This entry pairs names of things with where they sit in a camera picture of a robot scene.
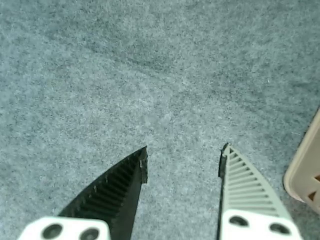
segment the mounting hole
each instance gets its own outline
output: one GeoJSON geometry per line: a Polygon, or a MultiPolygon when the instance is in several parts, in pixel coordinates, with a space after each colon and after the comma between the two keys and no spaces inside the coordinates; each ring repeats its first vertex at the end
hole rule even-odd
{"type": "Polygon", "coordinates": [[[42,236],[44,239],[54,239],[58,237],[61,232],[62,226],[60,224],[51,224],[43,230],[42,236]]]}
{"type": "Polygon", "coordinates": [[[270,228],[270,231],[275,233],[286,234],[286,235],[290,234],[290,230],[286,226],[280,223],[273,223],[270,225],[269,228],[270,228]]]}
{"type": "Polygon", "coordinates": [[[245,220],[241,216],[233,216],[229,219],[229,222],[234,225],[242,226],[242,227],[247,227],[249,226],[249,223],[247,220],[245,220]]]}
{"type": "Polygon", "coordinates": [[[99,236],[97,228],[89,228],[81,233],[80,240],[96,240],[99,236]]]}

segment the carpet floor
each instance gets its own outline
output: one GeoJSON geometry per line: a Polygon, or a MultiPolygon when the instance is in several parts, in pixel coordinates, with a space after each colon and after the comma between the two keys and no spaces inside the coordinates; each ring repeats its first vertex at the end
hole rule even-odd
{"type": "Polygon", "coordinates": [[[133,240],[215,238],[220,150],[283,175],[320,104],[317,0],[1,0],[0,235],[147,145],[133,240]]]}

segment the beige plastic container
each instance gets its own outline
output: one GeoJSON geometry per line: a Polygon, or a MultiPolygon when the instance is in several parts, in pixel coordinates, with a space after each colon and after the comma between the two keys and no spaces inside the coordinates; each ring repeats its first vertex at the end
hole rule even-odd
{"type": "Polygon", "coordinates": [[[320,108],[284,175],[283,183],[290,196],[320,214],[320,108]]]}

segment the gray carpet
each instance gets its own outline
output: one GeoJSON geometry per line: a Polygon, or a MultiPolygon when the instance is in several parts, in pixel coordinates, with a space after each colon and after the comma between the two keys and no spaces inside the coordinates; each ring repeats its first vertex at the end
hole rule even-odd
{"type": "Polygon", "coordinates": [[[133,240],[214,239],[220,149],[270,181],[320,103],[318,0],[1,0],[0,236],[148,146],[133,240]]]}

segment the screw hole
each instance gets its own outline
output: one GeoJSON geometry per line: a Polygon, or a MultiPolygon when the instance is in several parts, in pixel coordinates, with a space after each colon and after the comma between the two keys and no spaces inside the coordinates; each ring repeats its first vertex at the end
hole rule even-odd
{"type": "Polygon", "coordinates": [[[62,232],[62,226],[60,224],[51,224],[47,226],[42,232],[44,239],[54,239],[62,232]]]}
{"type": "Polygon", "coordinates": [[[96,240],[99,236],[99,230],[96,228],[89,228],[85,230],[81,236],[80,240],[96,240]]]}
{"type": "Polygon", "coordinates": [[[275,232],[275,233],[286,234],[286,235],[290,234],[289,229],[286,226],[279,223],[273,223],[270,225],[269,228],[272,232],[275,232]]]}
{"type": "Polygon", "coordinates": [[[237,226],[241,226],[241,227],[247,227],[249,226],[249,223],[247,220],[245,220],[244,218],[242,218],[241,216],[233,216],[229,219],[229,222],[231,224],[237,225],[237,226]]]}

